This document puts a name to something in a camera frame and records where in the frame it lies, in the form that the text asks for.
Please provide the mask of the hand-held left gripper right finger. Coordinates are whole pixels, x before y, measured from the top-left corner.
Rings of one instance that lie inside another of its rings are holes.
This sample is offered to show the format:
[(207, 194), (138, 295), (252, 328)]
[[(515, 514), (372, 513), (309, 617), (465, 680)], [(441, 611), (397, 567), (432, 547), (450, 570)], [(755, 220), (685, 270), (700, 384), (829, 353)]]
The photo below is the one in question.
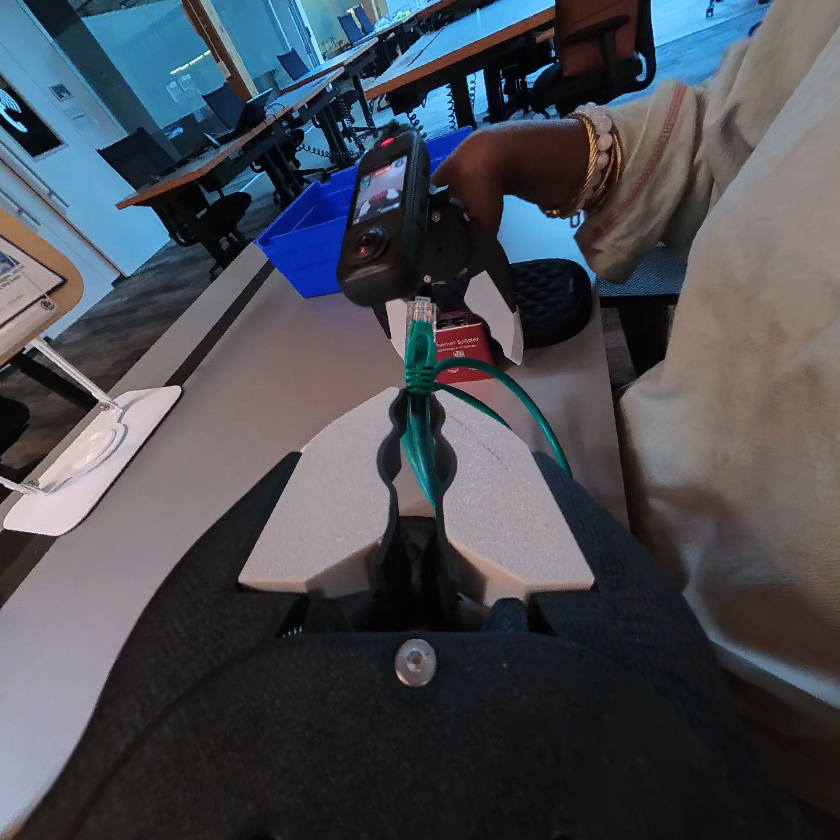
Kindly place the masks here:
[(488, 613), (504, 599), (591, 591), (594, 573), (528, 445), (453, 395), (437, 404), (454, 462), (439, 511), (459, 593)]

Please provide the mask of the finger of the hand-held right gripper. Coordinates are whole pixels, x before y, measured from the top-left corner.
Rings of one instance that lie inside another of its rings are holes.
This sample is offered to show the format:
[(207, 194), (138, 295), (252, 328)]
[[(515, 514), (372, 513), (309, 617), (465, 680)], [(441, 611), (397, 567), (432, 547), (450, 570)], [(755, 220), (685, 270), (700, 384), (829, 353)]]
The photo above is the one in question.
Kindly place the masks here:
[(405, 360), (406, 325), (410, 323), (407, 309), (407, 301), (400, 298), (385, 304), (385, 325), (388, 328), (390, 341), (403, 361)]
[(513, 364), (521, 365), (524, 340), (519, 309), (511, 308), (487, 270), (469, 280), (467, 309), (486, 324), (504, 356)]

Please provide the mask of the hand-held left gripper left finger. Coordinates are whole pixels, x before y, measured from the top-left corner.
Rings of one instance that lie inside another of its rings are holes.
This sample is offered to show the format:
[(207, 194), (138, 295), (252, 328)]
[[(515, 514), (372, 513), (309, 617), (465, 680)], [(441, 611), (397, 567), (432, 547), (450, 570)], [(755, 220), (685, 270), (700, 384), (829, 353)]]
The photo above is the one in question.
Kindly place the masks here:
[(359, 629), (403, 621), (403, 392), (388, 387), (334, 420), (300, 452), (238, 583), (349, 609)]

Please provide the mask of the red ethernet splitter box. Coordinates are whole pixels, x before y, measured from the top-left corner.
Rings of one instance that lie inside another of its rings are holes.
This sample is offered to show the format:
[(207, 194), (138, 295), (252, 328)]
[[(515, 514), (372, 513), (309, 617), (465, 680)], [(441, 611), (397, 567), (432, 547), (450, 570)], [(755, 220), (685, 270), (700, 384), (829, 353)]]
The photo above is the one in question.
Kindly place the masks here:
[(469, 310), (442, 314), (436, 330), (437, 362), (454, 361), (442, 371), (437, 382), (447, 385), (462, 385), (469, 382), (483, 382), (491, 379), (484, 371), (467, 368), (461, 364), (464, 359), (493, 363), (490, 335), (483, 320)]

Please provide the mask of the blue plastic bin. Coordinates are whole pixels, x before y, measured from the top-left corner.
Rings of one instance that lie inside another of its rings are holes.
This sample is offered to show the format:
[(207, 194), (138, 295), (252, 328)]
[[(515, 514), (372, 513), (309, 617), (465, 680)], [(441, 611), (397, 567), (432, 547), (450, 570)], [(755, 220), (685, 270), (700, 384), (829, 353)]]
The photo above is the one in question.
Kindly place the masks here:
[(310, 184), (256, 240), (303, 298), (340, 291), (337, 270), (358, 172), (354, 165)]

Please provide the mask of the long background desk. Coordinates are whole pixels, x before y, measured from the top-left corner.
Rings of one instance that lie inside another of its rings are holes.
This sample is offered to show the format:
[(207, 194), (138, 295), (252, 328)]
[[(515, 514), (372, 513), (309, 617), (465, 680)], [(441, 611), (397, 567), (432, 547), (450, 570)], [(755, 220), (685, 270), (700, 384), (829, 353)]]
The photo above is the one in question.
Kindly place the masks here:
[(482, 76), (489, 121), (505, 118), (503, 67), (517, 62), (532, 34), (554, 21), (554, 2), (498, 1), (423, 35), (364, 88), (368, 100), (387, 97), (395, 115), (412, 112), (426, 95), (449, 87), (458, 128), (477, 125), (469, 78)]
[(253, 128), (144, 185), (122, 199), (117, 208), (149, 207), (155, 212), (164, 212), (168, 220), (182, 224), (193, 245), (199, 243), (205, 248), (213, 258), (215, 268), (227, 268), (245, 249), (246, 243), (224, 245), (224, 241), (236, 232), (216, 236), (219, 228), (207, 220), (207, 210), (198, 211), (190, 206), (188, 193), (193, 187), (224, 187), (252, 164), (258, 164), (269, 175), (279, 195), (279, 203), (292, 203), (307, 188), (308, 182), (302, 170), (292, 165), (281, 148), (286, 128), (284, 118), (295, 114), (310, 118), (318, 115), (329, 106), (331, 86), (341, 75), (341, 70), (334, 70), (281, 95), (268, 105), (265, 117)]

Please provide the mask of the person's right hand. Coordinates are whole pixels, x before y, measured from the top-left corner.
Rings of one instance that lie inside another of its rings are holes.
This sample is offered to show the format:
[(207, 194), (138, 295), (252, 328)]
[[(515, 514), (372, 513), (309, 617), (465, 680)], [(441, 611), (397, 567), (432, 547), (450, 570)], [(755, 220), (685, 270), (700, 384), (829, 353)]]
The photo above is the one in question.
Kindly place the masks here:
[(505, 122), (473, 132), (436, 169), (431, 182), (462, 202), (489, 233), (501, 224), (506, 196), (541, 209), (564, 209), (584, 190), (587, 128), (576, 119)]

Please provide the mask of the black quilted wrist rest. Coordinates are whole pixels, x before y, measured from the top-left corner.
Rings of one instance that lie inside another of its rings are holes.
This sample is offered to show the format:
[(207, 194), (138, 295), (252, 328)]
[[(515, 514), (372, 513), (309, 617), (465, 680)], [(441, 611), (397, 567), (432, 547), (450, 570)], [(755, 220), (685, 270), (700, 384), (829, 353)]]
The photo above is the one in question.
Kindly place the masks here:
[(570, 259), (534, 259), (510, 266), (523, 348), (537, 350), (571, 340), (592, 316), (592, 281)]

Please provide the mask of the black office chair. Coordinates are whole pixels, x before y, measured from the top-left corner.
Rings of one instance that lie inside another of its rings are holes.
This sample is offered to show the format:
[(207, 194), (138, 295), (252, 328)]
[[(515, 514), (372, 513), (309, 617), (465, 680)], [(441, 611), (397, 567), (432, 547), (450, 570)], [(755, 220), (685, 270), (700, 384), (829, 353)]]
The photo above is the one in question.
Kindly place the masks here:
[[(126, 138), (98, 152), (136, 191), (151, 187), (182, 165), (144, 128), (135, 130)], [(220, 245), (224, 242), (232, 247), (245, 245), (247, 238), (238, 226), (250, 208), (251, 195), (246, 192), (225, 194), (219, 187), (212, 187), (211, 191), (219, 194), (213, 202), (208, 199), (199, 182), (189, 182), (177, 186), (172, 192), (157, 196), (150, 207), (179, 246), (189, 247), (199, 242), (188, 227), (187, 220), (190, 217), (196, 217), (204, 223)]]
[(203, 94), (203, 99), (230, 132), (244, 133), (263, 122), (266, 117), (266, 105), (274, 93), (274, 89), (269, 87), (244, 101), (226, 83), (206, 95)]

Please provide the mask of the brown-backed office chair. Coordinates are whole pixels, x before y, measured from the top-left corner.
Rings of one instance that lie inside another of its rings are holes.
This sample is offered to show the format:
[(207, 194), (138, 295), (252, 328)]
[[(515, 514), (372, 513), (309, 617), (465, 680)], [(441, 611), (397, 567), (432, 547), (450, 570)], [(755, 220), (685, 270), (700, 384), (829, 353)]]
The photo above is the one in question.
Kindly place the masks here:
[(557, 1), (555, 62), (534, 81), (530, 107), (561, 117), (648, 88), (657, 69), (650, 1)]

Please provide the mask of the printed instruction sheet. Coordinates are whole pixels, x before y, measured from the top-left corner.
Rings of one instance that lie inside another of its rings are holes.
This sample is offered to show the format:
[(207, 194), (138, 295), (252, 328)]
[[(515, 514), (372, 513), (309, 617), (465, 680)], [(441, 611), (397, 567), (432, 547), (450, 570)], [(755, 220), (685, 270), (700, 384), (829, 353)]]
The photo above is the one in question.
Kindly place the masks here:
[(37, 327), (48, 321), (53, 293), (67, 279), (1, 237), (1, 327)]

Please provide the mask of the phone icon door window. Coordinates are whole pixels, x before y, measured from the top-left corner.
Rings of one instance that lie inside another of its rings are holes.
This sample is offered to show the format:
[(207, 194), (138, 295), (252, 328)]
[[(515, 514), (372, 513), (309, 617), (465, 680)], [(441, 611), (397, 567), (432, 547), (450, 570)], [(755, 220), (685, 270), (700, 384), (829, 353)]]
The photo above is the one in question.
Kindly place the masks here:
[(65, 145), (4, 76), (1, 76), (1, 129), (34, 159)]

